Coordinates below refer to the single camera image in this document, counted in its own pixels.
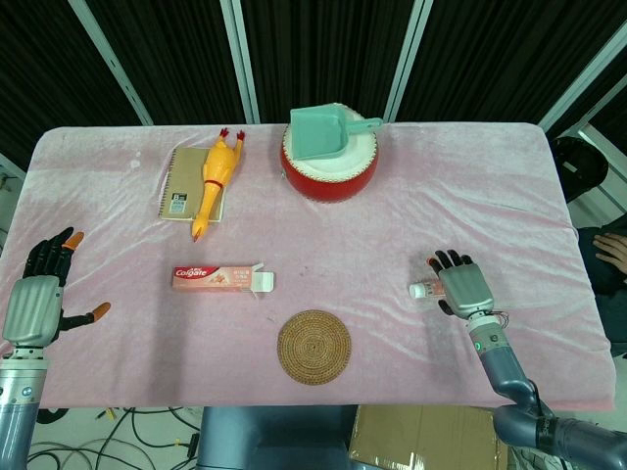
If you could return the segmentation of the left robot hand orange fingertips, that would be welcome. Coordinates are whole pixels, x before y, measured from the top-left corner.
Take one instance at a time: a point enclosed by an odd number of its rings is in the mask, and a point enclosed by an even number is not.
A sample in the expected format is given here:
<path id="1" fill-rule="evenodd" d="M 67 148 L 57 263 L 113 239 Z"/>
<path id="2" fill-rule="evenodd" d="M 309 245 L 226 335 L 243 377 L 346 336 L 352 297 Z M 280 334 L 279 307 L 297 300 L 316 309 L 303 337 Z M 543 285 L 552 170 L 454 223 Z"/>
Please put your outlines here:
<path id="1" fill-rule="evenodd" d="M 57 341 L 60 333 L 93 324 L 111 309 L 104 302 L 85 314 L 64 314 L 72 257 L 83 238 L 83 232 L 68 227 L 30 250 L 22 278 L 12 289 L 2 331 L 14 355 L 33 356 Z"/>

